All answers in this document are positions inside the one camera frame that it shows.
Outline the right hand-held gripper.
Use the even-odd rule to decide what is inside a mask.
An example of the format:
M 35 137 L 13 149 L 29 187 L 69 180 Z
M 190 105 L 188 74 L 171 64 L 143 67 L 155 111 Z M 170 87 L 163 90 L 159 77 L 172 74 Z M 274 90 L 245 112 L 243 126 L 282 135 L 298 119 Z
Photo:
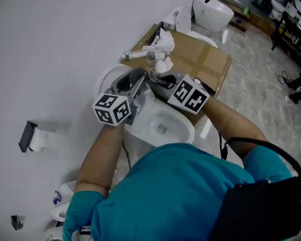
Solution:
M 198 114 L 210 97 L 200 80 L 189 75 L 184 76 L 182 73 L 168 71 L 162 74 L 162 80 L 170 86 L 151 84 L 150 88 L 155 97 L 168 100 L 168 104 L 184 111 Z

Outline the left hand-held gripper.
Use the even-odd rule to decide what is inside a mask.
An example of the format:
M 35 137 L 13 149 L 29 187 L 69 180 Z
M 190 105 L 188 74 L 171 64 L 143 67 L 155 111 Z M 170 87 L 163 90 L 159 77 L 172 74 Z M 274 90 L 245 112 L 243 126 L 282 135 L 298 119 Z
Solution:
M 140 96 L 145 75 L 133 75 L 129 79 L 130 73 L 128 71 L 116 78 L 110 86 L 111 90 L 94 91 L 92 109 L 100 123 L 114 127 L 123 122 L 130 126 L 133 124 L 138 113 L 135 100 Z

